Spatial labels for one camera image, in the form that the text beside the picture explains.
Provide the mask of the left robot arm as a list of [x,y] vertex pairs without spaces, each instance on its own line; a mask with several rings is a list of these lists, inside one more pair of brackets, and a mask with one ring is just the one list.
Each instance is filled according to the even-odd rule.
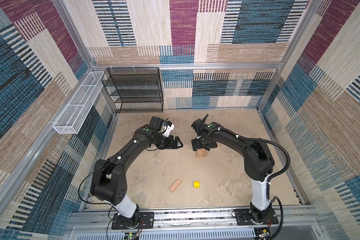
[[126,228],[135,228],[142,222],[140,207],[127,195],[127,171],[136,158],[151,146],[156,146],[157,150],[182,148],[180,138],[170,134],[174,128],[172,122],[153,116],[149,124],[138,128],[115,155],[95,163],[90,193],[116,209],[115,222]]

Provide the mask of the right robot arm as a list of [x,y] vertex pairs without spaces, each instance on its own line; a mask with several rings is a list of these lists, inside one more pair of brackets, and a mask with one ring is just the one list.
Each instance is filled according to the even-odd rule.
[[213,122],[207,125],[201,119],[195,120],[191,127],[198,135],[194,139],[197,146],[209,150],[216,148],[217,143],[221,143],[243,156],[245,173],[252,183],[250,203],[252,221],[257,224],[263,223],[272,208],[267,180],[275,165],[267,143],[245,140],[218,123]]

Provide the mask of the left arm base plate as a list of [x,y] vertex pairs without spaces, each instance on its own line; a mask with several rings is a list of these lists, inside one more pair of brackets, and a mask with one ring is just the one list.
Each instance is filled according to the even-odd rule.
[[135,213],[131,218],[115,214],[112,221],[112,230],[138,230],[152,229],[154,225],[154,212]]

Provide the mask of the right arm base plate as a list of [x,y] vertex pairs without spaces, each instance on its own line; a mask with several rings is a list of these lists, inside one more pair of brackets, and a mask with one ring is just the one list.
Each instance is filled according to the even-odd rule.
[[250,208],[232,210],[231,216],[236,220],[238,226],[277,225],[280,220],[273,208],[270,208],[264,216],[258,219],[255,218],[255,214],[252,214]]

